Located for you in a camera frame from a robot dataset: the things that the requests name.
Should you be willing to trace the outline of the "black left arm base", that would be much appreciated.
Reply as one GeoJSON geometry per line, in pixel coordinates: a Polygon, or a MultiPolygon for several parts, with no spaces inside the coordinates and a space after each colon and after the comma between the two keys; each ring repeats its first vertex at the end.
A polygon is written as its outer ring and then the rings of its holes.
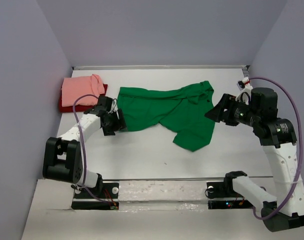
{"type": "Polygon", "coordinates": [[[72,184],[74,190],[71,208],[73,210],[118,211],[120,185],[117,181],[104,181],[102,190],[89,188],[89,192],[72,184]]]}

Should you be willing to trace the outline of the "pink t shirt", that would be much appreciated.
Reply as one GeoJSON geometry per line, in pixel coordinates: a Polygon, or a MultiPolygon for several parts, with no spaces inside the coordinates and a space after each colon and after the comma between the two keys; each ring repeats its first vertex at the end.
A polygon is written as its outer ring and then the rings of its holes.
{"type": "Polygon", "coordinates": [[[72,107],[74,102],[84,95],[104,95],[106,90],[99,75],[65,77],[61,87],[62,107],[72,107]]]}

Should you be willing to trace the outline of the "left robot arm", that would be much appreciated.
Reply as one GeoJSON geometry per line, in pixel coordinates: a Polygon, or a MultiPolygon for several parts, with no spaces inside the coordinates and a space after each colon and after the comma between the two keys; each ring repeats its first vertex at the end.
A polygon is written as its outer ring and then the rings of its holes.
{"type": "Polygon", "coordinates": [[[98,130],[106,137],[127,129],[123,111],[115,109],[116,105],[116,99],[99,96],[97,104],[87,109],[81,118],[74,112],[76,124],[70,130],[46,141],[42,167],[45,179],[85,188],[93,198],[102,194],[102,176],[87,168],[85,142],[98,130]]]}

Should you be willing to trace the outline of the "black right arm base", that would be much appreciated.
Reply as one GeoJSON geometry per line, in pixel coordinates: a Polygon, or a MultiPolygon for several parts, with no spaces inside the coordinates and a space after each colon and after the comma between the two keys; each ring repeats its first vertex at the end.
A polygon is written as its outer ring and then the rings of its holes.
{"type": "Polygon", "coordinates": [[[206,183],[204,191],[209,210],[252,209],[253,205],[241,194],[228,190],[222,181],[206,183]]]}

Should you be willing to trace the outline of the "green t shirt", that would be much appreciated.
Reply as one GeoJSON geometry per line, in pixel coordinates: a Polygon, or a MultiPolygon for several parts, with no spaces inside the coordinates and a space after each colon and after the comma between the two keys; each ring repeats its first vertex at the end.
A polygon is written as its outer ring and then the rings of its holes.
{"type": "Polygon", "coordinates": [[[214,106],[213,94],[209,81],[168,91],[121,87],[117,106],[123,111],[129,132],[160,124],[176,133],[174,144],[195,152],[212,140],[215,122],[205,113],[214,106]]]}

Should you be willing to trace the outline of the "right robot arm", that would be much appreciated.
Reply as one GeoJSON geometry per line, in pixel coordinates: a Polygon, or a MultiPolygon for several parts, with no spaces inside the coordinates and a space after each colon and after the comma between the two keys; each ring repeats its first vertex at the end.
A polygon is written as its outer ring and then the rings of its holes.
{"type": "Polygon", "coordinates": [[[227,126],[244,124],[252,128],[267,157],[275,185],[275,195],[255,184],[243,171],[225,174],[223,181],[209,183],[210,199],[244,197],[254,216],[270,232],[304,227],[304,184],[300,174],[302,160],[297,157],[297,137],[293,124],[278,117],[278,95],[270,88],[256,87],[243,95],[224,94],[205,117],[227,126]]]}

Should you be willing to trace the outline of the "dark red t shirt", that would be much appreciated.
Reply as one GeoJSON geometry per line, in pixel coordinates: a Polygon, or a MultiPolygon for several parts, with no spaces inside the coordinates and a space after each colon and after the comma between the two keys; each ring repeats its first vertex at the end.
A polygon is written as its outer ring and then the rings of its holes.
{"type": "MultiPolygon", "coordinates": [[[[103,95],[105,95],[106,92],[107,92],[107,89],[108,89],[108,84],[103,84],[103,87],[104,87],[104,94],[103,95]]],[[[90,109],[90,108],[93,108],[93,107],[94,107],[93,105],[76,105],[75,111],[76,112],[84,112],[87,109],[90,109]]],[[[72,106],[63,107],[63,105],[62,105],[62,92],[60,92],[60,96],[59,96],[59,99],[58,99],[58,110],[61,113],[72,113],[73,112],[73,107],[72,106]]]]}

